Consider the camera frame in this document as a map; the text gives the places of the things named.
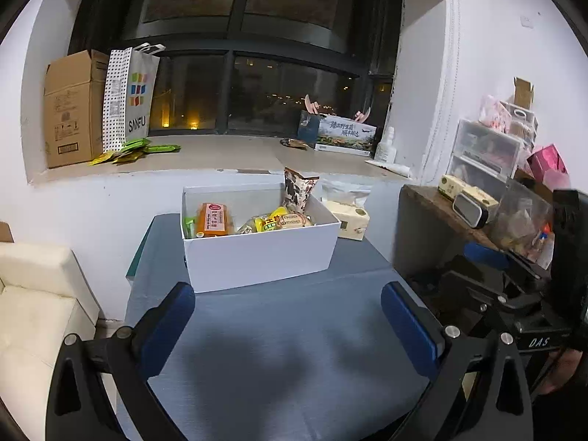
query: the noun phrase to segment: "blue tablecloth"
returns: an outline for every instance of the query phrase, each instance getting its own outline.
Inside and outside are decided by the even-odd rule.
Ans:
[[[131,326],[189,281],[179,215],[155,217],[134,280]],[[339,239],[328,270],[197,294],[149,384],[189,440],[358,441],[410,411],[427,385],[381,312],[392,280],[406,286],[367,240]],[[139,440],[120,399],[118,418]]]

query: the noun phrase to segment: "shopping bag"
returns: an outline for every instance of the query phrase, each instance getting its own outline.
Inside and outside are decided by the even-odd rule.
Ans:
[[[103,151],[119,151],[125,142],[149,131],[149,112],[162,44],[111,51],[102,106]]]

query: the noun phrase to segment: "white sofa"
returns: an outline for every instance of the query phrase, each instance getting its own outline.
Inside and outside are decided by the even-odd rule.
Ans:
[[[45,440],[63,338],[94,337],[98,305],[66,247],[0,243],[0,398],[31,441]]]

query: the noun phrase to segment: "hand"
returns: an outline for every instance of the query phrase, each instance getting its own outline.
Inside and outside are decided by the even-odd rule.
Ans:
[[[557,357],[557,354],[558,352],[549,353],[551,361]],[[582,352],[566,350],[539,386],[539,395],[547,395],[566,384],[576,372],[581,357]]]

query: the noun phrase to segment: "screw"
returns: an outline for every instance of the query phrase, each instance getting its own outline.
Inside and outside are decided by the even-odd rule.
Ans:
[[[445,334],[449,337],[449,338],[457,338],[458,336],[460,336],[462,333],[459,330],[458,327],[453,326],[453,325],[447,325],[445,327]]]
[[[510,333],[503,333],[501,335],[502,343],[504,344],[512,344],[514,340],[513,336]]]
[[[125,339],[131,336],[133,329],[130,326],[122,326],[116,331],[116,337]]]
[[[77,339],[78,336],[75,333],[70,333],[69,335],[67,335],[67,337],[64,338],[64,343],[67,346],[71,346],[76,342]]]

